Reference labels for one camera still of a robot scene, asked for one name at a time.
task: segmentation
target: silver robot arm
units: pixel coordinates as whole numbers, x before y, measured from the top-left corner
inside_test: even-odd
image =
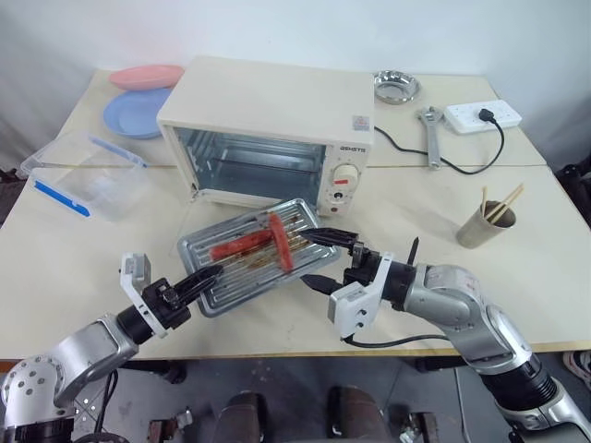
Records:
[[[329,319],[345,342],[371,324],[386,300],[445,333],[480,375],[521,441],[591,442],[591,424],[509,318],[488,302],[470,271],[448,265],[414,267],[417,240],[408,262],[400,263],[392,253],[364,247],[356,233],[320,228],[300,234],[313,243],[345,247],[353,258],[344,284],[318,275],[302,279],[330,296]]]
[[[171,286],[166,279],[151,283],[146,256],[125,254],[120,272],[121,286],[134,305],[99,318],[8,373],[0,391],[6,406],[5,443],[69,443],[74,399],[82,388],[117,369],[150,337],[164,337],[186,322],[188,305],[215,283],[222,267],[200,269]]]

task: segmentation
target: sausage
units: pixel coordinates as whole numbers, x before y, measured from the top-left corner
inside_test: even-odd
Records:
[[[292,253],[289,251],[287,234],[285,233],[281,218],[274,212],[269,214],[269,227],[271,228],[273,241],[277,247],[281,269],[283,269],[283,272],[291,272],[294,269],[294,261],[292,259]]]
[[[269,229],[256,231],[255,233],[250,233],[231,242],[214,246],[210,249],[210,257],[213,261],[221,260],[222,258],[232,256],[233,254],[248,251],[255,246],[264,245],[265,243],[270,242],[272,238],[273,235]]]

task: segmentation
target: power strip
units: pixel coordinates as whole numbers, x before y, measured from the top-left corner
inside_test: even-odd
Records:
[[[517,126],[521,122],[521,115],[504,100],[451,104],[445,108],[443,115],[445,121],[458,134],[472,134],[495,129],[491,123],[483,122],[478,118],[478,113],[482,108],[487,108],[495,114],[495,120],[500,127]]]

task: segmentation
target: metal bowl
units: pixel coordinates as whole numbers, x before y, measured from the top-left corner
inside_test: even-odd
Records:
[[[380,71],[374,75],[373,89],[383,102],[403,104],[412,101],[421,89],[416,78],[400,71]]]

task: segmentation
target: baking tray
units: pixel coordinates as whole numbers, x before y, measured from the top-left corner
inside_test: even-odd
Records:
[[[285,273],[279,267],[274,243],[216,261],[216,264],[223,265],[223,274],[198,299],[199,309],[205,317],[217,317],[280,284],[326,266],[340,256],[335,247],[312,244],[297,234],[308,228],[318,228],[320,224],[308,204],[303,199],[296,198],[263,210],[254,210],[182,237],[177,247],[187,273],[213,263],[210,258],[210,249],[213,246],[267,229],[270,212],[275,212],[283,222],[289,238],[294,270]]]

